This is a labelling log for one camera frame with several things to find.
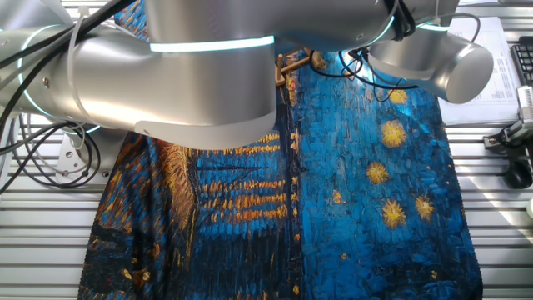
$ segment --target cable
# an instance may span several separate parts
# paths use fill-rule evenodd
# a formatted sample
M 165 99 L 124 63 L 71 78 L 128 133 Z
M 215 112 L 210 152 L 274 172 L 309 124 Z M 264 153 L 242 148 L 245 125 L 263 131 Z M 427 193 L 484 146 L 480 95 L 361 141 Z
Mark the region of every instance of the cable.
M 339 52 L 339 58 L 341 60 L 341 64 L 343 67 L 346 66 L 346 62 L 344 61 L 344 58 L 342 57 L 342 53 Z M 408 90 L 408 89 L 414 89 L 414 88 L 418 88 L 417 86 L 409 86 L 409 87 L 387 87 L 387 86 L 384 86 L 384 85 L 380 85 L 378 83 L 374 83 L 374 82 L 370 82 L 368 80 L 366 80 L 365 78 L 361 77 L 361 76 L 358 76 L 357 74 L 355 73 L 352 73 L 351 74 L 352 76 L 354 76 L 355 78 L 361 80 L 362 82 L 366 83 L 366 84 L 369 84 L 371 86 L 375 86 L 376 88 L 383 88 L 383 89 L 398 89 L 398 90 Z
M 327 78 L 351 78 L 351 77 L 355 77 L 357 79 L 359 79 L 360 81 L 368 84 L 368 85 L 371 85 L 373 87 L 376 87 L 376 88 L 383 88 L 383 89 L 393 89 L 393 90 L 409 90 L 409 89 L 414 89 L 414 88 L 418 88 L 417 86 L 407 86 L 407 87 L 398 87 L 398 86 L 395 86 L 395 87 L 388 87 L 388 86 L 384 86 L 384 85 L 381 85 L 381 84 L 378 84 L 378 83 L 374 83 L 374 82 L 370 82 L 368 80 L 366 80 L 365 78 L 357 75 L 358 72 L 353 72 L 349 67 L 348 65 L 346 64 L 346 62 L 344 61 L 344 58 L 342 57 L 342 52 L 339 52 L 338 55 L 339 55 L 339 58 L 341 60 L 341 64 L 342 66 L 344 67 L 343 70 L 347 70 L 348 71 L 348 74 L 342 74 L 342 75 L 336 75 L 336 74 L 328 74 L 328 73 L 325 73 L 325 72 L 322 72 L 320 70 L 318 70 L 316 68 L 316 66 L 314 65 L 313 63 L 313 54 L 315 53 L 314 50 L 311 50 L 311 52 L 309 53 L 309 67 L 311 68 L 311 70 L 319 75 L 322 75 L 324 77 L 327 77 Z
M 399 0 L 399 1 L 400 1 L 401 12 L 404 15 L 404 19 L 407 21 L 407 25 L 409 26 L 409 29 L 406 32 L 403 32 L 403 37 L 407 38 L 415 33 L 416 21 L 413 18 L 413 15 L 411 14 L 411 12 L 409 11 L 409 8 L 407 7 L 407 5 L 403 2 L 403 0 Z
M 372 42 L 368 43 L 367 46 L 372 45 L 373 43 L 377 42 L 389 29 L 389 24 L 391 22 L 394 22 L 394 14 L 396 13 L 396 10 L 398 9 L 399 1 L 393 0 L 394 2 L 391 3 L 392 0 L 385 1 L 385 5 L 387 5 L 387 8 L 389 8 L 389 15 L 387 16 L 385 22 L 381 25 L 380 30 L 378 31 L 378 34 L 376 38 L 372 40 Z
M 4 155 L 4 154 L 7 154 L 7 153 L 10 153 L 11 151 L 22 147 L 25 143 L 28 143 L 29 141 L 35 139 L 36 137 L 42 135 L 43 133 L 45 133 L 46 131 L 48 131 L 50 129 L 53 129 L 53 128 L 59 126 L 59 125 L 63 125 L 65 127 L 68 124 L 69 124 L 69 122 L 64 122 L 64 123 L 53 124 L 53 125 L 47 126 L 45 128 L 42 128 L 39 131 L 35 132 L 34 134 L 30 135 L 28 138 L 23 139 L 21 142 L 17 142 L 17 143 L 15 143 L 13 145 L 0 148 L 0 155 Z
M 26 159 L 24 159 L 24 161 L 20 164 L 20 166 L 18 167 L 17 171 L 15 171 L 15 173 L 11 176 L 11 178 L 9 178 L 9 180 L 7 180 L 6 184 L 4 184 L 4 186 L 2 188 L 0 188 L 0 195 L 3 194 L 4 192 L 6 192 L 7 188 L 9 188 L 9 186 L 15 181 L 15 179 L 22 172 L 24 167 L 26 167 L 27 163 L 30 161 L 30 159 L 32 158 L 32 155 L 35 153 L 37 148 L 39 146 L 41 146 L 47 138 L 49 138 L 51 135 L 53 135 L 53 133 L 56 132 L 57 130 L 59 130 L 59 128 L 61 128 L 61 127 L 62 126 L 56 126 L 54 129 L 52 129 L 52 131 L 48 132 L 41 140 L 39 140 L 37 142 L 36 147 L 34 149 L 32 149 L 32 151 L 30 151 L 27 154 Z
M 372 74 L 374 77 L 376 77 L 377 79 L 383 81 L 384 83 L 386 84 L 392 84 L 392 85 L 396 85 L 397 82 L 392 82 L 392 81 L 389 81 L 389 80 L 386 80 L 385 78 L 383 78 L 378 72 L 376 72 L 376 70 L 374 70 L 374 68 L 369 64 L 368 67 L 370 68 Z M 396 89 L 400 89 L 400 88 L 407 88 L 407 87 L 414 87 L 412 84 L 402 84 L 402 85 L 398 85 L 396 86 Z
M 118 31 L 122 31 L 123 33 L 126 33 L 126 34 L 136 38 L 135 34 L 133 34 L 131 31 L 127 30 L 126 28 L 124 28 L 124 27 L 122 27 L 120 25 L 116 25 L 115 23 L 105 22 L 102 25 L 109 26 L 110 28 L 114 28 L 114 29 L 116 29 Z
M 87 112 L 87 110 L 83 106 L 82 100 L 80 100 L 80 96 L 77 93 L 76 84 L 74 82 L 74 50 L 76 47 L 77 35 L 79 34 L 80 27 L 83 24 L 83 19 L 85 18 L 86 13 L 88 13 L 88 7 L 87 9 L 80 8 L 79 11 L 80 11 L 80 18 L 77 20 L 74 30 L 72 30 L 70 42 L 68 43 L 67 80 L 68 80 L 68 86 L 70 87 L 70 91 L 72 93 L 72 98 L 74 99 L 74 102 L 76 103 L 77 108 L 79 108 L 79 110 L 82 111 L 82 113 L 85 115 L 87 120 L 91 120 L 91 116 L 89 116 L 89 112 Z M 77 150 L 81 149 L 82 147 L 83 147 L 83 143 L 80 145 L 80 148 L 77 148 Z
M 81 137 L 83 130 L 75 129 L 75 132 L 77 133 L 78 136 Z M 22 137 L 24 138 L 26 136 L 24 126 L 21 126 L 21 133 L 22 133 Z M 35 166 L 37 167 L 39 172 L 49 182 L 44 182 L 44 181 L 40 180 L 39 178 L 34 177 L 31 173 L 27 172 L 25 169 L 23 171 L 24 171 L 24 173 L 26 175 L 28 175 L 35 182 L 41 183 L 42 185 L 45 185 L 45 186 L 56 187 L 56 188 L 76 188 L 76 187 L 80 187 L 80 186 L 84 185 L 85 183 L 88 183 L 94 177 L 94 175 L 98 172 L 98 169 L 100 168 L 100 162 L 101 162 L 101 158 L 99 156 L 99 150 L 97 149 L 97 144 L 91 139 L 92 145 L 97 150 L 97 167 L 96 167 L 94 173 L 92 174 L 92 176 L 88 180 L 86 180 L 85 182 L 82 182 L 82 183 L 78 183 L 79 181 L 84 179 L 89 174 L 89 170 L 91 169 L 91 165 L 92 165 L 92 149 L 91 149 L 91 145 L 89 144 L 89 142 L 87 140 L 84 141 L 84 143 L 85 143 L 85 146 L 87 147 L 87 152 L 88 152 L 88 156 L 89 156 L 88 163 L 86 164 L 85 167 L 82 168 L 82 170 L 84 170 L 82 172 L 82 174 L 78 178 L 72 180 L 71 182 L 59 183 L 59 182 L 56 182 L 55 180 L 53 180 L 48 174 L 46 174 L 46 172 L 44 172 L 44 170 L 42 170 L 42 167 L 37 163 L 37 161 L 35 160 L 33 155 L 31 156 L 31 159 L 32 159 L 33 163 L 35 164 Z M 30 149 L 30 147 L 27 144 L 26 144 L 26 149 L 27 149 L 28 153 L 30 153 L 32 151 L 32 149 Z M 17 151 L 14 151 L 13 154 L 15 156 L 15 159 L 17 159 L 17 161 L 18 161 L 18 157 L 17 157 L 18 153 L 17 153 Z
M 443 15 L 440 15 L 439 18 L 446 18 L 446 17 L 467 17 L 467 18 L 473 18 L 474 20 L 476 20 L 476 23 L 477 23 L 477 28 L 476 28 L 476 32 L 474 32 L 474 36 L 472 37 L 471 39 L 471 42 L 473 43 L 476 39 L 477 39 L 477 36 L 480 34 L 480 30 L 481 30 L 481 20 L 479 17 L 477 17 L 476 15 L 474 14 L 471 14 L 471 13 L 468 13 L 468 12 L 454 12 L 454 13 L 447 13 L 447 14 L 443 14 Z
M 87 18 L 86 22 L 83 22 L 80 28 L 79 37 L 85 36 L 89 31 L 93 30 L 98 24 L 103 23 L 115 13 L 120 12 L 126 8 L 134 0 L 111 0 L 104 7 L 95 12 L 91 17 Z M 22 96 L 23 92 L 29 87 L 30 83 L 41 72 L 41 70 L 51 62 L 59 53 L 66 50 L 67 41 L 69 36 L 64 34 L 59 37 L 55 42 L 42 51 L 43 59 L 33 68 L 33 70 L 27 75 L 24 82 L 18 87 L 17 91 L 13 94 L 12 98 L 7 103 L 0 117 L 0 133 L 3 132 L 6 127 L 9 114 L 15 108 L 18 99 Z
M 436 0 L 435 2 L 435 20 L 438 20 L 439 23 L 437 25 L 441 25 L 441 20 L 439 19 L 439 6 L 440 6 L 441 0 Z
M 12 56 L 2 60 L 0 62 L 0 69 L 3 69 L 6 66 L 16 62 L 20 58 L 24 58 L 24 57 L 26 57 L 26 56 L 28 56 L 28 55 L 36 52 L 36 51 L 39 51 L 39 50 L 43 49 L 44 47 L 46 47 L 46 46 L 50 45 L 51 43 L 55 42 L 62 35 L 70 32 L 73 28 L 74 28 L 74 26 L 71 26 L 71 27 L 69 27 L 67 29 L 64 29 L 63 31 L 58 32 L 58 33 L 52 35 L 51 37 L 48 37 L 48 38 L 42 40 L 41 42 L 38 42 L 38 43 L 32 45 L 31 47 L 27 47 L 23 51 L 15 53 Z
M 377 98 L 377 95 L 376 95 L 376 86 L 374 86 L 374 98 L 376 99 L 376 101 L 378 101 L 379 103 L 384 103 L 384 102 L 386 102 L 387 100 L 389 100 L 389 99 L 391 98 L 392 93 L 393 93 L 395 90 L 397 90 L 398 85 L 400 84 L 400 82 L 401 82 L 402 80 L 403 80 L 403 78 L 400 79 L 400 80 L 398 80 L 398 82 L 396 83 L 395 87 L 394 87 L 392 90 L 390 90 L 390 92 L 388 93 L 388 96 L 387 96 L 384 100 L 380 100 L 380 99 Z
M 70 145 L 71 145 L 74 149 L 76 149 L 76 150 L 82 150 L 82 148 L 83 148 L 83 143 L 85 142 L 85 135 L 86 135 L 86 134 L 87 134 L 87 133 L 85 132 L 85 128 L 84 128 L 84 129 L 82 130 L 82 142 L 80 143 L 80 145 L 79 145 L 79 146 L 74 145 L 74 141 L 73 141 L 72 139 L 70 139 Z
M 315 54 L 315 50 L 311 50 L 311 52 L 309 53 L 309 67 L 311 68 L 311 70 L 313 70 L 313 72 L 315 72 L 315 73 L 317 73 L 319 75 L 322 75 L 324 77 L 327 77 L 327 78 L 349 78 L 349 77 L 353 76 L 353 75 L 350 75 L 350 74 L 342 74 L 342 75 L 328 74 L 328 73 L 325 73 L 323 71 L 318 70 L 315 67 L 315 64 L 313 63 L 313 54 Z M 344 69 L 348 70 L 349 73 L 353 74 L 353 72 L 351 72 L 351 70 L 346 65 L 346 63 L 344 63 L 343 67 L 344 67 Z
M 54 26 L 56 25 L 46 26 L 32 33 L 32 35 L 28 38 L 28 40 L 22 45 L 22 49 L 26 49 L 27 45 L 31 42 L 31 40 L 35 38 L 35 36 L 37 36 L 40 32 L 46 29 L 52 28 Z M 17 63 L 17 69 L 15 69 L 15 71 L 13 71 L 11 74 L 5 77 L 3 81 L 0 82 L 0 90 L 3 90 L 11 81 L 13 81 L 17 77 L 22 83 L 22 73 L 26 72 L 26 70 L 28 70 L 31 66 L 38 63 L 39 60 L 41 59 L 42 59 L 41 53 L 38 53 L 37 55 L 31 57 L 29 61 L 27 60 L 24 64 L 22 64 L 22 57 L 19 58 L 18 63 Z
M 26 118 L 27 118 L 26 119 L 27 132 L 31 133 L 32 132 L 32 114 L 28 113 Z M 21 123 L 21 127 L 23 127 L 23 120 L 22 119 L 21 119 L 20 123 Z M 77 129 L 77 128 L 80 128 L 80 126 L 71 127 L 72 130 Z M 29 142 L 32 144 L 32 147 L 35 147 L 35 144 L 33 143 L 33 140 L 30 140 Z M 59 169 L 55 168 L 54 166 L 50 165 L 47 162 L 46 159 L 42 158 L 41 153 L 39 152 L 39 150 L 37 150 L 35 152 L 35 154 L 37 155 L 37 158 L 39 158 L 41 163 L 43 163 L 45 166 L 47 166 L 48 168 L 52 169 L 56 173 L 61 173 L 61 174 L 66 174 L 66 175 L 68 175 L 70 173 L 78 173 L 78 172 L 81 172 L 87 166 L 87 164 L 85 164 L 85 165 L 81 166 L 79 169 L 76 169 L 74 171 L 59 170 Z

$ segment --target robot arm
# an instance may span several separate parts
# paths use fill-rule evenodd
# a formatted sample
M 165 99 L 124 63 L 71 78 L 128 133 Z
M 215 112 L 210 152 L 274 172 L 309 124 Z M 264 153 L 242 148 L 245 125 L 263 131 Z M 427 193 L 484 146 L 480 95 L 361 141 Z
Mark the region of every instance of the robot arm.
M 417 24 L 435 17 L 436 2 L 404 1 Z M 457 2 L 441 1 L 439 14 L 453 13 Z M 382 0 L 146 0 L 150 43 L 100 27 L 76 46 L 75 84 L 88 115 L 72 99 L 66 54 L 41 71 L 17 109 L 190 148 L 233 148 L 255 142 L 275 122 L 272 64 L 282 44 L 323 52 L 372 45 L 375 68 L 451 102 L 475 97 L 490 78 L 491 55 L 464 39 L 423 28 L 401 42 L 391 41 L 396 37 L 391 3 L 397 5 Z M 36 43 L 64 28 L 0 32 L 0 40 L 10 40 L 0 48 L 0 58 L 20 51 L 30 38 Z M 16 68 L 14 63 L 0 76 Z M 461 79 L 472 73 L 477 80 L 466 86 Z M 0 103 L 19 84 L 15 80 L 0 91 Z

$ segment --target cloth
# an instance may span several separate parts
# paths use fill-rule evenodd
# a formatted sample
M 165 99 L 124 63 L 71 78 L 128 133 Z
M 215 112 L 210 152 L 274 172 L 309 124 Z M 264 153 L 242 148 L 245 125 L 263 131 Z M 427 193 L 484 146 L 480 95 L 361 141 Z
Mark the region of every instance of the cloth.
M 117 19 L 131 29 L 138 14 L 142 2 Z M 252 145 L 127 136 L 80 299 L 481 299 L 436 98 L 379 103 L 379 88 L 307 67 L 287 81 L 275 128 Z

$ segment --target table surface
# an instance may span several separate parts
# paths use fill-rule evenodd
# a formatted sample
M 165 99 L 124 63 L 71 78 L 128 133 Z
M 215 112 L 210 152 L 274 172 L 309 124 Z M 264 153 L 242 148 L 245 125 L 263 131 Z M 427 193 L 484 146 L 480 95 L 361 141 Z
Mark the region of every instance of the table surface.
M 106 1 L 91 2 L 96 10 Z M 75 17 L 80 2 L 63 3 Z M 459 7 L 458 11 L 500 17 L 510 43 L 533 35 L 533 6 L 494 4 Z M 45 123 L 42 117 L 32 120 L 35 128 Z M 506 157 L 486 151 L 482 137 L 500 130 L 497 126 L 446 129 L 485 298 L 533 300 L 533 219 L 525 209 L 533 198 L 533 187 L 513 191 L 498 176 L 506 169 Z M 42 146 L 49 163 L 57 164 L 62 140 L 63 134 L 56 133 Z M 17 163 L 12 162 L 10 172 L 16 169 Z M 33 165 L 29 170 L 37 173 Z M 98 184 L 60 191 L 24 175 L 15 180 L 0 201 L 0 300 L 76 299 L 103 189 Z

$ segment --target glowing blue ring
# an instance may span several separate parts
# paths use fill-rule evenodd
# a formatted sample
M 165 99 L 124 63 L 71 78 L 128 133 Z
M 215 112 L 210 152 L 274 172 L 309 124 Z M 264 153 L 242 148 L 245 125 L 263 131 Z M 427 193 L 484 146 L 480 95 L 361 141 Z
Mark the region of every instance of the glowing blue ring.
M 382 32 L 378 37 L 376 37 L 372 42 L 370 42 L 367 46 L 370 46 L 370 45 L 372 45 L 373 43 L 379 41 L 380 38 L 383 38 L 383 36 L 385 35 L 385 33 L 388 32 L 389 29 L 391 29 L 391 26 L 392 26 L 393 23 L 394 23 L 394 16 L 391 17 L 391 20 L 390 20 L 389 23 L 386 25 L 385 30 L 383 30 L 383 32 Z
M 417 26 L 420 29 L 437 31 L 437 32 L 447 32 L 450 28 L 445 26 L 436 26 L 428 23 L 422 23 Z
M 198 53 L 254 48 L 272 45 L 273 43 L 274 37 L 270 36 L 219 42 L 151 43 L 150 50 L 156 53 Z
M 30 42 L 39 34 L 41 33 L 42 31 L 48 29 L 48 28 L 51 28 L 51 27 L 54 27 L 54 26 L 57 26 L 56 25 L 49 25 L 49 26 L 46 26 L 46 27 L 43 27 L 41 29 L 38 29 L 36 32 L 32 33 L 27 39 L 26 39 L 26 42 L 24 42 L 24 44 L 22 45 L 22 48 L 21 48 L 21 51 L 24 51 L 26 50 L 27 46 L 30 44 Z M 17 61 L 17 68 L 21 68 L 22 67 L 22 58 L 20 58 L 18 61 Z M 18 74 L 18 81 L 20 82 L 20 84 L 24 83 L 24 77 L 22 77 L 22 73 Z M 40 108 L 32 99 L 32 97 L 30 96 L 29 92 L 27 92 L 27 90 L 24 90 L 24 96 L 26 96 L 26 99 L 41 113 L 44 113 L 45 115 L 49 116 L 49 117 L 52 117 L 52 118 L 56 118 L 54 117 L 53 115 L 51 115 L 50 113 L 48 112 L 45 112 L 42 108 Z
M 97 125 L 97 126 L 91 128 L 91 129 L 86 130 L 85 133 L 94 133 L 94 132 L 97 131 L 98 129 L 100 129 L 100 125 Z M 63 131 L 64 133 L 66 133 L 66 134 L 77 134 L 77 133 L 75 133 L 75 132 L 68 132 L 68 131 L 64 131 L 64 130 L 62 130 L 62 131 Z

